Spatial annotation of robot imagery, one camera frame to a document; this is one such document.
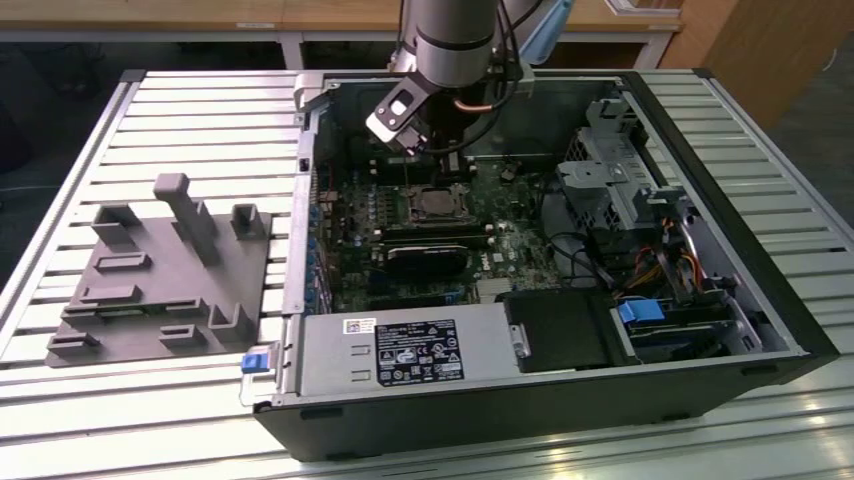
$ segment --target motherboard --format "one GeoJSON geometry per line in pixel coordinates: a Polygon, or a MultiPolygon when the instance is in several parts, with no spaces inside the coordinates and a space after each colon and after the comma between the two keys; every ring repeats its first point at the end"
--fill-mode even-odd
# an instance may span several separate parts
{"type": "Polygon", "coordinates": [[[341,185],[327,208],[335,312],[486,303],[560,285],[535,211],[542,174],[507,157],[471,165],[470,181],[446,186],[408,184],[406,172],[400,185],[360,172],[341,185]]]}

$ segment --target table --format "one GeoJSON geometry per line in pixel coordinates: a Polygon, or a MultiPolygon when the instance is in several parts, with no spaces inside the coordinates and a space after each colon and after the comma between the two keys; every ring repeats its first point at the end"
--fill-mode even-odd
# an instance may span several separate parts
{"type": "MultiPolygon", "coordinates": [[[[281,335],[292,185],[281,179],[296,162],[297,72],[148,72],[119,85],[0,294],[0,478],[845,474],[854,466],[854,232],[716,81],[690,70],[642,74],[839,360],[698,419],[316,464],[288,457],[239,401],[240,355],[49,369],[45,345],[96,242],[97,205],[128,201],[140,216],[168,215],[151,196],[163,172],[187,173],[189,193],[212,213],[251,202],[273,214],[259,343],[281,335]]],[[[667,158],[650,150],[675,181],[667,158]]]]}
{"type": "MultiPolygon", "coordinates": [[[[394,41],[399,0],[5,0],[5,42],[255,42],[281,44],[305,67],[309,41],[394,41]]],[[[636,68],[655,68],[675,18],[615,15],[604,0],[578,0],[560,42],[642,44],[636,68]]]]}

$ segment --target copper pipe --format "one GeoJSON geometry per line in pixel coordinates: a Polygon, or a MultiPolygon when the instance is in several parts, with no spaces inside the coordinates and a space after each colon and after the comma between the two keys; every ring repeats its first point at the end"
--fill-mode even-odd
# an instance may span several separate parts
{"type": "Polygon", "coordinates": [[[467,105],[459,98],[454,99],[454,106],[466,113],[490,113],[492,111],[492,105],[467,105]]]}

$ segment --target floor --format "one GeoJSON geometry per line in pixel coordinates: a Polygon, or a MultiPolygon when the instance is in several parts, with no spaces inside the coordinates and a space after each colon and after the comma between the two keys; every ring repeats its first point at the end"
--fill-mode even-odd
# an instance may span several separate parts
{"type": "MultiPolygon", "coordinates": [[[[390,44],[341,43],[312,47],[307,52],[309,67],[381,67],[390,44]]],[[[5,111],[5,118],[13,119],[33,152],[24,166],[0,173],[0,286],[85,143],[112,85],[125,69],[140,67],[224,70],[275,69],[284,65],[275,44],[0,44],[0,126],[5,111]]],[[[770,132],[849,223],[854,223],[853,87],[854,35],[770,132]]],[[[0,157],[0,172],[7,169],[8,158],[0,157]]]]}

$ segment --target sticker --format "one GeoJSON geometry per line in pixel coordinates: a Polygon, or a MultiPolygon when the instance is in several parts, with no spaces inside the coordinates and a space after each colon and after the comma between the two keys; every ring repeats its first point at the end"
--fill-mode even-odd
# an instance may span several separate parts
{"type": "Polygon", "coordinates": [[[466,378],[454,320],[392,325],[375,325],[372,318],[361,320],[373,322],[376,377],[383,387],[466,378]]]}
{"type": "Polygon", "coordinates": [[[353,333],[373,333],[375,318],[345,318],[344,335],[353,333]]]}
{"type": "Polygon", "coordinates": [[[276,28],[275,23],[237,23],[237,28],[276,28]]]}

